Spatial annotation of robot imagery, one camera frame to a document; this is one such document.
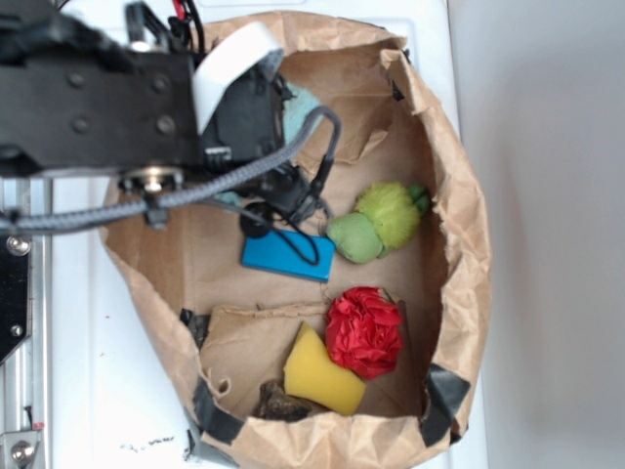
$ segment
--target wall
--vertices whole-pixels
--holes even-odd
[[[625,2],[449,9],[495,256],[490,469],[625,467]]]

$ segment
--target paper bag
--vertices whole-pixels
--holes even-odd
[[[467,430],[491,299],[479,183],[439,101],[403,54],[403,39],[370,24],[282,12],[209,24],[207,43],[249,21],[262,21],[283,44],[286,79],[343,120],[323,192],[332,210],[350,212],[375,182],[425,184],[434,204],[418,234],[367,265],[336,256],[327,284],[241,267],[237,217],[214,207],[172,211],[165,232],[141,219],[112,225],[105,245],[201,446],[226,454],[222,462],[414,466]],[[329,133],[321,124],[298,156],[310,174]],[[321,223],[313,217],[307,226],[314,233]],[[254,417],[258,389],[279,377],[301,321],[322,333],[330,301],[353,286],[382,287],[401,302],[407,345],[396,372],[374,380],[352,417],[321,409],[295,423]],[[201,355],[181,309],[211,315]]]

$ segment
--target yellow sponge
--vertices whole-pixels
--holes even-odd
[[[309,399],[343,415],[353,415],[366,385],[332,362],[317,333],[303,322],[284,366],[286,394]]]

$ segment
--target red pom pom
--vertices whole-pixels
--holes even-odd
[[[399,308],[378,288],[352,288],[332,302],[325,344],[332,361],[359,376],[373,379],[393,371],[402,342]]]

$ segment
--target blue rectangular object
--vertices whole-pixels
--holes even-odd
[[[309,259],[314,258],[311,243],[301,234],[280,230]],[[241,264],[251,269],[285,274],[288,276],[308,278],[327,282],[330,279],[334,243],[327,237],[310,236],[319,252],[319,263],[312,266],[300,256],[276,232],[245,240]]]

